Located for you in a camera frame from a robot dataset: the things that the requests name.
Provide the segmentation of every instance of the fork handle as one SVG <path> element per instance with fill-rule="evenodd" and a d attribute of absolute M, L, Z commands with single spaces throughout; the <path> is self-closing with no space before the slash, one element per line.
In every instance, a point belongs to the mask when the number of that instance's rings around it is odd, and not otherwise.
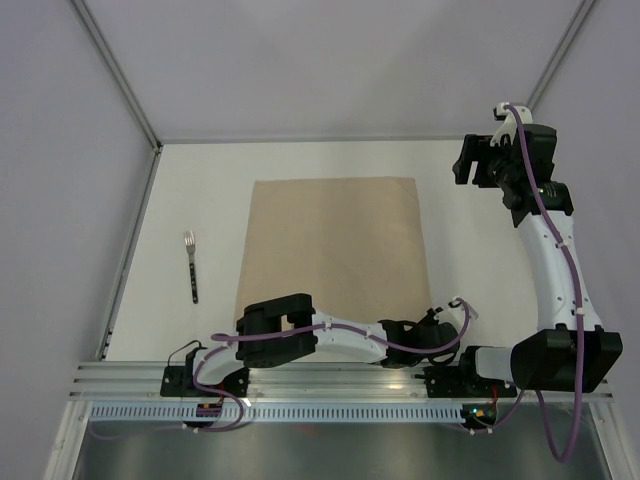
<path fill-rule="evenodd" d="M 191 297 L 193 303 L 198 303 L 198 284 L 196 283 L 196 262 L 192 256 L 189 256 L 189 276 L 191 277 Z"/>

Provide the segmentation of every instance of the wire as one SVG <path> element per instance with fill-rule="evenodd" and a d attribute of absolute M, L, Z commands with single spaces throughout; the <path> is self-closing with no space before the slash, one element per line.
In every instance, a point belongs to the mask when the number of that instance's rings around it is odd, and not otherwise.
<path fill-rule="evenodd" d="M 456 355 L 458 355 L 458 352 L 451 352 L 451 354 L 445 357 L 444 360 L 436 360 L 436 358 L 441 358 L 444 356 L 444 355 L 440 355 L 435 358 L 434 357 L 427 358 L 427 361 L 434 367 L 446 367 L 447 365 L 451 365 L 453 363 L 453 361 L 456 358 Z"/>
<path fill-rule="evenodd" d="M 491 387 L 491 390 L 493 391 L 493 402 L 491 402 L 491 408 L 495 412 L 496 418 L 497 418 L 497 416 L 498 416 L 498 387 L 493 385 Z"/>
<path fill-rule="evenodd" d="M 551 454 L 553 458 L 555 458 L 558 462 L 564 463 L 571 458 L 573 454 L 573 450 L 576 446 L 578 439 L 578 432 L 580 430 L 580 419 L 582 417 L 582 375 L 584 372 L 584 314 L 580 313 L 583 308 L 582 303 L 582 288 L 580 286 L 580 276 L 578 275 L 578 269 L 576 267 L 576 263 L 571 255 L 571 251 L 569 247 L 564 242 L 562 235 L 558 231 L 557 227 L 551 220 L 549 216 L 549 212 L 544 206 L 544 202 L 540 197 L 540 193 L 538 191 L 538 186 L 536 185 L 535 176 L 533 174 L 533 167 L 531 165 L 531 159 L 529 158 L 529 150 L 527 148 L 527 137 L 524 131 L 524 125 L 522 124 L 522 118 L 520 118 L 520 113 L 518 113 L 518 109 L 513 105 L 505 105 L 505 108 L 509 110 L 515 120 L 518 130 L 518 135 L 520 137 L 520 148 L 522 149 L 522 157 L 524 159 L 524 167 L 527 171 L 527 178 L 529 179 L 529 185 L 531 186 L 531 191 L 533 192 L 533 196 L 536 201 L 536 205 L 540 210 L 540 214 L 542 218 L 544 218 L 549 231 L 553 235 L 557 245 L 562 250 L 562 254 L 567 261 L 567 265 L 569 267 L 569 272 L 571 274 L 571 281 L 573 283 L 573 291 L 576 302 L 576 325 L 577 325 L 577 337 L 578 337 L 578 348 L 577 348 L 577 359 L 576 359 L 576 377 L 574 384 L 574 397 L 573 397 L 573 421 L 571 423 L 571 430 L 569 432 L 569 439 L 567 440 L 567 444 L 565 445 L 562 453 L 558 453 L 558 449 L 553 440 L 553 433 L 551 431 L 551 421 L 549 420 L 549 413 L 547 411 L 546 404 L 544 402 L 544 397 L 542 396 L 542 392 L 536 390 L 536 395 L 538 396 L 538 401 L 540 402 L 540 409 L 542 411 L 542 419 L 544 422 L 544 430 L 547 436 L 547 443 L 549 444 L 549 449 L 551 450 Z"/>
<path fill-rule="evenodd" d="M 444 352 L 446 350 L 448 350 L 449 348 L 453 347 L 454 345 L 456 345 L 458 342 L 460 342 L 460 339 L 464 336 L 464 334 L 467 332 L 467 329 L 469 328 L 469 324 L 471 323 L 471 309 L 469 307 L 469 304 L 467 302 L 465 302 L 463 299 L 461 298 L 456 298 L 455 301 L 460 302 L 460 304 L 462 305 L 462 308 L 464 309 L 464 324 L 462 325 L 462 328 L 460 329 L 460 333 L 458 333 L 458 335 L 456 335 L 456 337 L 451 340 L 450 342 L 440 346 L 440 347 L 436 347 L 436 348 L 412 348 L 412 347 L 405 347 L 403 345 L 399 345 L 397 343 L 393 343 L 393 342 L 389 342 L 388 340 L 378 337 L 377 335 L 369 335 L 369 332 L 367 330 L 363 330 L 362 328 L 358 328 L 358 327 L 354 327 L 351 325 L 346 325 L 343 323 L 332 323 L 331 326 L 329 327 L 331 328 L 335 328 L 338 330 L 347 330 L 349 332 L 353 332 L 353 333 L 357 333 L 363 336 L 368 336 L 368 338 L 370 338 L 371 340 L 373 340 L 374 342 L 380 343 L 382 345 L 385 345 L 389 348 L 393 348 L 396 350 L 401 350 L 403 352 L 409 352 L 409 353 L 419 353 L 419 354 L 432 354 L 432 353 L 440 353 L 440 352 Z M 291 335 L 297 335 L 300 333 L 306 333 L 306 332 L 313 332 L 314 330 L 320 330 L 320 329 L 325 329 L 327 328 L 327 326 L 324 323 L 318 324 L 318 325 L 310 325 L 307 327 L 301 327 L 301 328 L 294 328 L 292 330 L 286 330 L 284 332 L 274 332 L 274 333 L 264 333 L 264 334 L 260 334 L 260 335 L 236 335 L 236 336 L 231 336 L 231 335 L 226 335 L 224 333 L 214 333 L 213 335 L 211 335 L 211 339 L 215 340 L 217 342 L 228 342 L 228 343 L 233 343 L 233 342 L 260 342 L 260 341 L 264 341 L 264 340 L 273 340 L 276 338 L 284 338 L 284 337 L 289 337 Z"/>
<path fill-rule="evenodd" d="M 95 430 L 94 427 L 94 423 L 92 421 L 89 421 L 89 423 L 87 423 L 87 431 L 89 432 L 89 435 L 91 435 L 93 438 L 97 439 L 97 440 L 103 440 L 103 441 L 114 441 L 114 440 L 125 440 L 128 438 L 134 438 L 140 435 L 145 435 L 147 433 L 155 433 L 155 432 L 162 432 L 162 431 L 167 431 L 167 430 L 182 430 L 182 424 L 180 425 L 176 425 L 176 424 L 171 424 L 171 425 L 159 425 L 157 427 L 151 427 L 151 428 L 145 428 L 144 430 L 139 430 L 137 432 L 133 432 L 133 433 L 124 433 L 122 435 L 104 435 L 102 433 L 98 433 Z"/>
<path fill-rule="evenodd" d="M 480 430 L 475 430 L 474 429 L 473 433 L 474 434 L 493 433 L 497 428 L 503 427 L 504 424 L 509 421 L 509 419 L 513 416 L 513 414 L 516 412 L 516 410 L 520 406 L 520 403 L 522 402 L 522 399 L 524 398 L 524 394 L 525 394 L 525 390 L 520 390 L 520 394 L 516 398 L 516 401 L 513 402 L 513 405 L 511 405 L 511 408 L 509 409 L 509 411 L 506 413 L 506 415 L 504 417 L 502 417 L 500 420 L 498 420 L 497 417 L 496 417 L 496 423 L 494 423 L 493 425 L 489 425 L 486 429 L 480 429 Z M 454 428 L 456 430 L 458 430 L 458 431 L 461 431 L 461 432 L 468 432 L 469 431 L 468 429 L 466 429 L 465 427 L 462 427 L 462 426 L 456 426 Z"/>
<path fill-rule="evenodd" d="M 205 365 L 205 363 L 207 363 L 207 360 L 209 360 L 211 357 L 213 357 L 217 353 L 220 353 L 223 350 L 226 350 L 226 348 L 227 348 L 226 345 L 222 345 L 222 346 L 220 346 L 218 348 L 214 348 L 209 353 L 207 353 L 204 357 L 202 357 L 202 360 L 200 361 L 200 363 L 196 367 L 195 371 L 193 372 L 193 384 L 196 386 L 196 388 L 198 388 L 199 390 L 202 390 L 204 392 L 215 393 L 217 395 L 220 395 L 220 397 L 224 396 L 224 397 L 230 398 L 231 400 L 236 402 L 236 404 L 238 405 L 238 408 L 240 409 L 240 413 L 238 414 L 238 418 L 236 418 L 229 425 L 225 425 L 223 427 L 200 428 L 199 430 L 202 430 L 203 432 L 228 432 L 230 430 L 234 430 L 236 428 L 236 426 L 238 426 L 238 424 L 242 421 L 242 418 L 244 417 L 244 413 L 245 413 L 244 403 L 242 403 L 242 401 L 238 397 L 236 397 L 232 393 L 227 392 L 226 390 L 221 390 L 219 388 L 207 387 L 205 385 L 202 385 L 200 382 L 198 382 L 198 375 L 200 374 L 200 371 L 202 370 L 202 367 Z"/>
<path fill-rule="evenodd" d="M 191 340 L 189 343 L 187 343 L 186 345 L 183 345 L 182 347 L 180 347 L 179 349 L 177 349 L 174 352 L 171 352 L 171 354 L 169 355 L 169 358 L 167 358 L 167 367 L 169 366 L 169 363 L 171 362 L 171 357 L 173 357 L 176 353 L 178 353 L 180 350 L 184 350 L 185 348 L 187 348 L 190 345 L 193 345 L 194 343 L 197 343 L 198 346 L 200 348 L 202 348 L 202 342 L 200 340 Z"/>
<path fill-rule="evenodd" d="M 482 420 L 480 420 L 480 418 L 478 418 L 478 417 L 473 417 L 473 419 L 474 419 L 476 422 L 478 422 L 480 425 L 482 425 L 483 427 L 486 427 L 486 428 L 493 428 L 493 425 L 491 425 L 490 423 L 483 422 L 483 421 L 482 421 Z"/>

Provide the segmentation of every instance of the cardboard sheet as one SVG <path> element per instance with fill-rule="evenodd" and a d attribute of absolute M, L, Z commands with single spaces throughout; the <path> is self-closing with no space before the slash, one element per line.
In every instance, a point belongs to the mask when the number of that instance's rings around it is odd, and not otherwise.
<path fill-rule="evenodd" d="M 256 182 L 236 318 L 298 292 L 347 320 L 421 319 L 431 296 L 414 179 Z"/>

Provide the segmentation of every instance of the metal fork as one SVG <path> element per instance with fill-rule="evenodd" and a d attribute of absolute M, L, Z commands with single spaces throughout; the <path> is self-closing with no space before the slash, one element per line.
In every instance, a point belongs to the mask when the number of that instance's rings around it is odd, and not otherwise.
<path fill-rule="evenodd" d="M 198 303 L 198 285 L 196 283 L 196 236 L 193 230 L 184 232 L 184 244 L 189 255 L 189 276 L 191 277 L 191 296 L 193 303 Z"/>

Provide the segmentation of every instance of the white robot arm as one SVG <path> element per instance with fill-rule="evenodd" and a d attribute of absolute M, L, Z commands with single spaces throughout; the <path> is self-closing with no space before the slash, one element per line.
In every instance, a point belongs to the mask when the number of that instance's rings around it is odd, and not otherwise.
<path fill-rule="evenodd" d="M 569 190 L 551 180 L 556 131 L 533 124 L 528 108 L 507 105 L 501 103 L 494 109 L 496 119 L 503 120 L 495 135 L 465 137 L 453 171 L 456 183 L 465 184 L 471 163 L 477 162 L 473 184 L 504 192 L 503 203 L 511 211 L 533 272 L 538 333 L 511 348 L 470 347 L 464 360 L 478 376 L 515 383 L 521 389 L 573 391 L 579 330 L 576 313 L 579 313 L 585 345 L 583 389 L 589 392 L 620 356 L 622 342 L 617 333 L 604 332 L 593 309 L 574 247 Z M 511 108 L 520 116 L 525 145 L 516 135 L 517 122 Z M 541 214 L 540 203 L 547 219 Z M 549 222 L 559 235 L 554 235 Z M 567 255 L 575 265 L 580 299 L 575 298 L 574 276 Z"/>
<path fill-rule="evenodd" d="M 266 316 L 273 314 L 273 312 L 268 312 L 270 308 L 268 304 L 271 302 L 276 303 L 275 308 L 278 308 L 278 313 L 282 312 L 282 307 L 284 307 L 288 309 L 286 314 L 294 317 L 295 322 L 299 322 L 303 315 L 299 315 L 300 310 L 294 311 L 291 308 L 300 309 L 299 304 L 307 302 L 308 305 L 305 305 L 304 308 L 310 307 L 311 297 L 305 294 L 296 294 L 249 306 L 245 310 L 245 317 L 240 321 L 243 331 L 249 323 L 253 324 L 252 327 L 255 325 L 256 328 L 259 328 L 262 325 L 263 328 L 272 330 L 262 332 L 263 335 L 280 331 L 280 317 L 278 316 L 277 322 L 271 322 L 270 317 Z M 284 337 L 281 339 L 284 341 L 280 344 L 273 343 L 273 340 L 277 340 L 275 338 L 265 341 L 272 342 L 270 344 L 253 342 L 253 345 L 249 345 L 251 347 L 257 346 L 257 348 L 242 352 L 244 346 L 242 342 L 225 342 L 223 341 L 224 337 L 219 337 L 220 341 L 217 341 L 211 349 L 196 352 L 194 373 L 202 364 L 196 380 L 205 385 L 218 385 L 227 375 L 245 366 L 272 367 L 296 358 L 312 355 L 315 352 L 336 353 L 356 362 L 380 364 L 388 368 L 412 365 L 427 356 L 438 358 L 443 355 L 455 355 L 459 343 L 456 341 L 453 347 L 446 348 L 440 353 L 428 355 L 427 353 L 411 354 L 410 352 L 393 351 L 384 342 L 399 342 L 403 346 L 416 350 L 420 348 L 438 349 L 438 347 L 455 340 L 458 331 L 464 327 L 465 323 L 477 318 L 476 312 L 471 308 L 469 308 L 469 318 L 466 318 L 464 306 L 460 302 L 452 302 L 447 310 L 431 310 L 420 323 L 383 320 L 379 323 L 365 324 L 343 320 L 320 310 L 312 310 L 314 313 L 308 310 L 310 326 L 322 328 L 316 328 L 306 333 L 306 336 L 303 336 L 305 335 L 303 333 Z M 204 361 L 209 352 L 221 346 L 225 348 Z"/>

